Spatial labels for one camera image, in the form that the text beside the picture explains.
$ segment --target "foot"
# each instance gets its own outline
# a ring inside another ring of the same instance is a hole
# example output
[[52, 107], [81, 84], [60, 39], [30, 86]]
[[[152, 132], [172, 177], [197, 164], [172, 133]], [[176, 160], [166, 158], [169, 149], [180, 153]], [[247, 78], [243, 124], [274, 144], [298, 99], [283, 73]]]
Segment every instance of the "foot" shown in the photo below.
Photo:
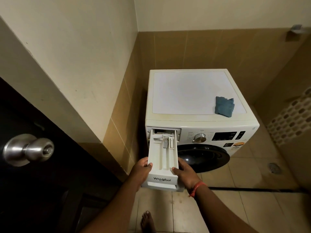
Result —
[[153, 223], [151, 213], [149, 211], [144, 212], [142, 215], [142, 221], [140, 223], [142, 233], [156, 233], [156, 228]]

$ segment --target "drain cover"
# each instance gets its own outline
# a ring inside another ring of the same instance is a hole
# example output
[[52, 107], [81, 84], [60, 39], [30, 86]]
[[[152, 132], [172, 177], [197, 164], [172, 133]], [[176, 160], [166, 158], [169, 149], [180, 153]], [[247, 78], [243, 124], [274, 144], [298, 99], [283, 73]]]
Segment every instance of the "drain cover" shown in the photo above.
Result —
[[274, 174], [281, 174], [282, 173], [281, 168], [276, 163], [269, 163], [268, 168], [269, 168], [270, 172], [272, 172]]

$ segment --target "dark wooden door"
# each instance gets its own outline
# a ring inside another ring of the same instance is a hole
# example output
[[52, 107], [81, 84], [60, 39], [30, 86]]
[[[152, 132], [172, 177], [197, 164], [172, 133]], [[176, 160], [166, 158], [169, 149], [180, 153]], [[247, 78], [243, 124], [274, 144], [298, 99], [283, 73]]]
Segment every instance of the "dark wooden door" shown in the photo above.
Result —
[[[20, 134], [48, 138], [53, 155], [21, 167], [2, 151]], [[111, 200], [120, 181], [0, 79], [0, 231], [78, 232]]]

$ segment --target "blue cloth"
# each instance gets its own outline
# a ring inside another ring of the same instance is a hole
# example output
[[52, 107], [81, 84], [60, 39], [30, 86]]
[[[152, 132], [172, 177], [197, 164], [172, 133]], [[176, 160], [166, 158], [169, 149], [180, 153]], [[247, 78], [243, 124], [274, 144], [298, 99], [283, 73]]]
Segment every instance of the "blue cloth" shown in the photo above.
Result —
[[216, 96], [215, 114], [220, 114], [230, 118], [234, 109], [233, 98], [226, 99]]

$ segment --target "washing machine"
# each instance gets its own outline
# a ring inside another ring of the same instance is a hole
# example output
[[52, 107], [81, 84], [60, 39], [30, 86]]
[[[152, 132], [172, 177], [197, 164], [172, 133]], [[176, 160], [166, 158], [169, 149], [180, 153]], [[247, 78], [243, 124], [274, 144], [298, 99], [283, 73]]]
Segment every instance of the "washing machine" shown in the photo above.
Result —
[[[231, 117], [215, 114], [216, 96], [234, 99]], [[227, 69], [150, 70], [145, 128], [153, 168], [142, 186], [183, 191], [171, 170], [178, 157], [197, 173], [220, 168], [258, 127]]]

